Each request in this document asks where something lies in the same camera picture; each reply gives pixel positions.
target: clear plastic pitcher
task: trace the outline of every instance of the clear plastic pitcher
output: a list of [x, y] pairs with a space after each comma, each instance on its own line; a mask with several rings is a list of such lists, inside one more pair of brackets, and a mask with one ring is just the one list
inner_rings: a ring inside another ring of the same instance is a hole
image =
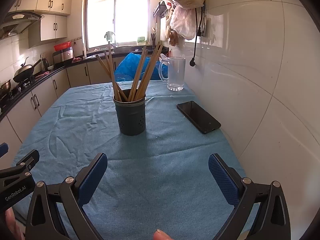
[[[162, 65], [168, 66], [168, 78], [162, 75]], [[186, 59], [182, 57], [168, 57], [161, 61], [159, 66], [159, 76], [162, 81], [167, 81], [167, 88], [172, 91], [180, 91], [183, 89], [184, 72], [186, 69]]]

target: range hood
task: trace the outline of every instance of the range hood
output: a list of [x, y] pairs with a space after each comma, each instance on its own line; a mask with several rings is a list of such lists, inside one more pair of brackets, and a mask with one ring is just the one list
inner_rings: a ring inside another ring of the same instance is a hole
[[6, 15], [0, 25], [0, 40], [22, 33], [34, 22], [42, 18], [33, 11], [11, 12]]

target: blue plastic bag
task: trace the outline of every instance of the blue plastic bag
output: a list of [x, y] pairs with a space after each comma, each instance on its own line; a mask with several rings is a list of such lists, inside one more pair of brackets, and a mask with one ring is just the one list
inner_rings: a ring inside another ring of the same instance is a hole
[[[115, 71], [116, 81], [117, 82], [132, 81], [136, 74], [140, 58], [141, 58], [141, 55], [134, 54], [134, 53], [130, 53], [129, 55], [127, 55], [124, 58], [124, 60], [119, 64], [119, 66], [116, 68], [116, 71]], [[143, 74], [149, 63], [149, 60], [150, 60], [150, 57], [146, 57], [139, 80], [142, 79]], [[159, 65], [160, 65], [160, 62], [157, 61], [156, 67], [153, 70], [153, 73], [151, 76], [151, 80], [160, 80], [159, 71], [158, 71]], [[165, 64], [162, 65], [162, 74], [165, 78], [168, 77], [168, 66]]]

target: window frame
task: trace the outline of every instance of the window frame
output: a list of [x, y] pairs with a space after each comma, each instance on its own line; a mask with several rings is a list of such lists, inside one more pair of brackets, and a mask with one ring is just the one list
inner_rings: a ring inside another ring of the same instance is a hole
[[[85, 44], [85, 48], [87, 50], [87, 52], [94, 52], [94, 51], [100, 51], [100, 50], [105, 50], [107, 49], [108, 45], [102, 45], [102, 46], [97, 46], [97, 47], [93, 47], [93, 48], [89, 48], [89, 44], [88, 44], [88, 26], [87, 26], [87, 14], [88, 14], [88, 0], [84, 0], [84, 44]], [[146, 37], [146, 44], [150, 44], [150, 0], [148, 0], [148, 27], [147, 27], [147, 37]], [[114, 29], [116, 29], [116, 0], [114, 2]], [[118, 47], [120, 46], [133, 46], [133, 45], [137, 45], [136, 41], [132, 41], [132, 42], [122, 42], [122, 43], [118, 43], [117, 44]]]

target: phone screen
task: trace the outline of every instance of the phone screen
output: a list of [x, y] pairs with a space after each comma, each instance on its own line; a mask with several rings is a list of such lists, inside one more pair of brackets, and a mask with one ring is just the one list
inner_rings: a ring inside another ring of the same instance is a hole
[[204, 134], [221, 127], [216, 119], [194, 101], [178, 104], [177, 108]]

